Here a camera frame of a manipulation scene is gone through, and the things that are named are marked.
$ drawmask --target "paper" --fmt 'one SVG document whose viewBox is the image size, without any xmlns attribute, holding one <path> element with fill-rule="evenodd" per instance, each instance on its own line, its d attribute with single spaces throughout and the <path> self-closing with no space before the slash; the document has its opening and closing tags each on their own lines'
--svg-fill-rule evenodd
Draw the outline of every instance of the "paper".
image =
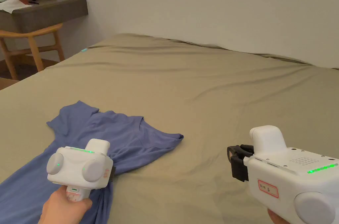
<svg viewBox="0 0 339 224">
<path fill-rule="evenodd" d="M 31 7 L 32 5 L 26 5 L 19 0 L 8 0 L 0 3 L 0 10 L 4 10 L 8 13 L 13 13 L 14 10 Z"/>
</svg>

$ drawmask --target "green led light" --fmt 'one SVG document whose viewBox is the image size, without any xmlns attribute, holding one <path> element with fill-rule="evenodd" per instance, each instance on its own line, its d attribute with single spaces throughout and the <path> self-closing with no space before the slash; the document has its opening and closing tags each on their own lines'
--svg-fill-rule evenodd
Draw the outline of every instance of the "green led light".
<svg viewBox="0 0 339 224">
<path fill-rule="evenodd" d="M 336 164 L 332 164 L 332 165 L 329 165 L 329 166 L 324 166 L 324 167 L 321 167 L 321 168 L 316 168 L 316 169 L 308 171 L 308 173 L 311 174 L 311 173 L 314 173 L 314 172 L 318 172 L 320 170 L 324 170 L 324 169 L 328 169 L 328 168 L 336 167 L 336 166 L 339 166 L 339 164 L 336 163 Z"/>
<path fill-rule="evenodd" d="M 83 151 L 83 152 L 86 152 L 86 153 L 91 153 L 91 154 L 93 154 L 93 153 L 94 153 L 94 152 L 92 152 L 92 151 L 87 151 L 87 150 L 80 149 L 80 148 L 75 148 L 75 147 L 71 147 L 71 149 L 78 150 L 78 151 Z"/>
</svg>

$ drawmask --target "white round knob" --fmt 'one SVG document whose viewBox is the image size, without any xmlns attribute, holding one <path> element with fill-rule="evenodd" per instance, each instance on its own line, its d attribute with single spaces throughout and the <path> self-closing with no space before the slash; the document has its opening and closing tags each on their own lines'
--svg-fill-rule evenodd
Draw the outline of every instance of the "white round knob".
<svg viewBox="0 0 339 224">
<path fill-rule="evenodd" d="M 103 174 L 104 170 L 102 163 L 96 159 L 88 161 L 82 169 L 82 176 L 88 182 L 98 181 Z"/>
<path fill-rule="evenodd" d="M 294 199 L 299 218 L 306 224 L 332 224 L 336 210 L 327 197 L 319 192 L 304 192 Z"/>
<path fill-rule="evenodd" d="M 47 173 L 56 174 L 60 171 L 63 164 L 63 155 L 61 153 L 53 154 L 47 163 Z"/>
</svg>

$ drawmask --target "human hand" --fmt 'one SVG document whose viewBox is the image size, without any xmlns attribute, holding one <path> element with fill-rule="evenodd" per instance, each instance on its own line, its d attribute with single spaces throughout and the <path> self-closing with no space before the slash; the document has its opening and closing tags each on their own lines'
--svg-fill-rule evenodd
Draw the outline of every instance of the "human hand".
<svg viewBox="0 0 339 224">
<path fill-rule="evenodd" d="M 283 218 L 272 212 L 270 209 L 267 210 L 268 215 L 273 221 L 274 224 L 289 224 L 287 221 L 285 221 Z"/>
<path fill-rule="evenodd" d="M 66 188 L 62 185 L 43 205 L 39 224 L 79 224 L 92 201 L 86 198 L 72 202 L 66 196 Z"/>
</svg>

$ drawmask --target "mattress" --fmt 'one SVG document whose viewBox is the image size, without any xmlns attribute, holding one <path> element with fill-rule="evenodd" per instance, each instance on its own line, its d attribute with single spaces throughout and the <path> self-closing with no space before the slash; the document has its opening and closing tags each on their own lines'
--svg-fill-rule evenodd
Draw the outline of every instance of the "mattress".
<svg viewBox="0 0 339 224">
<path fill-rule="evenodd" d="M 82 100 L 181 133 L 171 153 L 114 180 L 110 224 L 271 223 L 231 176 L 227 147 L 278 126 L 289 147 L 339 157 L 339 71 L 122 34 L 0 91 L 0 182 L 54 140 L 46 122 Z"/>
</svg>

